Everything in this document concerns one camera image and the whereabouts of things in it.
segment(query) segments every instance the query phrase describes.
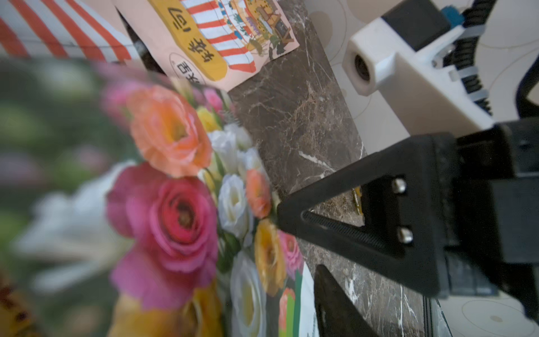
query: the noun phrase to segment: yellow flower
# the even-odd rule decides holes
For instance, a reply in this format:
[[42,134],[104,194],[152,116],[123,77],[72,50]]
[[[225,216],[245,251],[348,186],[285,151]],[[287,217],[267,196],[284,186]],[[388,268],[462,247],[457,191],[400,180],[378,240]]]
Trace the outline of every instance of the yellow flower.
[[143,311],[138,300],[121,294],[107,337],[223,336],[220,316],[215,282],[195,289],[191,301],[178,310]]
[[258,224],[254,237],[254,260],[262,287],[268,295],[275,296],[285,285],[286,263],[277,227],[269,219]]
[[182,309],[182,316],[188,317],[192,333],[180,334],[182,336],[212,337],[223,336],[221,325],[221,302],[217,297],[217,284],[215,281],[207,288],[195,289],[193,299]]
[[211,113],[205,107],[201,106],[197,109],[198,118],[202,122],[202,126],[206,132],[223,130],[217,122],[216,115]]

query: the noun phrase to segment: metal screw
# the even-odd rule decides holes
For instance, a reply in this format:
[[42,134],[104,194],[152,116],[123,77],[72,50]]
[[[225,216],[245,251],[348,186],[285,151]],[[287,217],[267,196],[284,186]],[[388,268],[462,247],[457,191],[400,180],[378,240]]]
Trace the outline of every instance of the metal screw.
[[409,243],[412,243],[413,233],[410,229],[406,227],[399,227],[397,230],[397,238],[399,239],[399,242],[407,245]]
[[402,178],[395,178],[391,182],[391,188],[393,189],[393,193],[402,194],[406,192],[406,181]]

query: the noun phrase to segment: small yellow object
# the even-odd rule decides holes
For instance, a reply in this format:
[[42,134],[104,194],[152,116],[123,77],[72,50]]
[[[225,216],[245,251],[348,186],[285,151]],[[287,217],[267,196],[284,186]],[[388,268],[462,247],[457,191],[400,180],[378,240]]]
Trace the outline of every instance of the small yellow object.
[[212,81],[225,77],[228,65],[219,52],[206,40],[187,9],[179,0],[148,0],[163,23],[170,31],[174,41]]
[[361,207],[361,186],[358,186],[352,190],[352,196],[354,197],[354,204],[356,206],[357,213],[363,216],[363,209]]

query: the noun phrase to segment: flower card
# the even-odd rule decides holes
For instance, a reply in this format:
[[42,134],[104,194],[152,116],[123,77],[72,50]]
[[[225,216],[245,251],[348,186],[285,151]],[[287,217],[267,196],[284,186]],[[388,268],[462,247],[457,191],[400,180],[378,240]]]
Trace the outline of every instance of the flower card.
[[75,60],[0,72],[0,335],[318,335],[226,92]]

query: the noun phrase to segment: green stripe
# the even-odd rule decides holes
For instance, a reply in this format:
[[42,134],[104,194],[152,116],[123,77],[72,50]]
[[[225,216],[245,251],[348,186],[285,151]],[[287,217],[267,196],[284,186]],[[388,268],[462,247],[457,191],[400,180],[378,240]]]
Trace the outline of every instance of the green stripe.
[[299,270],[296,270],[296,304],[294,308],[294,334],[293,337],[298,337],[300,334],[300,310],[301,310],[301,283],[303,276]]
[[292,337],[294,330],[294,319],[295,319],[295,302],[292,295],[288,296],[288,301],[286,304],[286,337]]

